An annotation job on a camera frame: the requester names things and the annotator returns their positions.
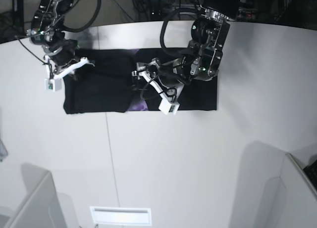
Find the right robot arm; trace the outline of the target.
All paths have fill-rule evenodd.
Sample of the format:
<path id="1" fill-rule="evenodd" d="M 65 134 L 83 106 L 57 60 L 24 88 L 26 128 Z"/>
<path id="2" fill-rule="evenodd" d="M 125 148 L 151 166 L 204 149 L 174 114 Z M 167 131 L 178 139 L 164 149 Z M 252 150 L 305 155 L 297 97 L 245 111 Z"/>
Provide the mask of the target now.
<path id="1" fill-rule="evenodd" d="M 87 58 L 76 56 L 78 41 L 66 39 L 65 33 L 80 33 L 88 29 L 98 16 L 102 0 L 97 0 L 96 9 L 88 23 L 81 28 L 69 28 L 64 24 L 65 16 L 79 1 L 41 0 L 31 21 L 31 28 L 23 36 L 15 36 L 20 43 L 22 39 L 29 39 L 32 44 L 42 47 L 45 53 L 43 59 L 36 58 L 46 66 L 50 80 L 74 74 L 76 69 L 90 63 Z"/>

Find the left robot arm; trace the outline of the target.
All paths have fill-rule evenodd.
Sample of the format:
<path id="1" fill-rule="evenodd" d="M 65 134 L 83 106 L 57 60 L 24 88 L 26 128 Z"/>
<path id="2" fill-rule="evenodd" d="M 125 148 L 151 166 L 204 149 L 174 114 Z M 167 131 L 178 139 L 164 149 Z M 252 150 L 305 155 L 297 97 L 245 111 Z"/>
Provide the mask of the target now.
<path id="1" fill-rule="evenodd" d="M 200 7 L 181 7 L 163 19 L 159 42 L 161 50 L 174 59 L 164 64 L 158 58 L 150 63 L 136 64 L 132 77 L 144 79 L 147 86 L 152 86 L 158 93 L 181 88 L 193 80 L 210 81 L 218 74 L 223 56 L 223 47 L 227 38 L 229 20 L 237 17 L 240 0 L 203 0 Z M 191 13 L 195 21 L 191 26 L 191 40 L 185 49 L 169 50 L 164 42 L 168 23 L 180 13 Z"/>

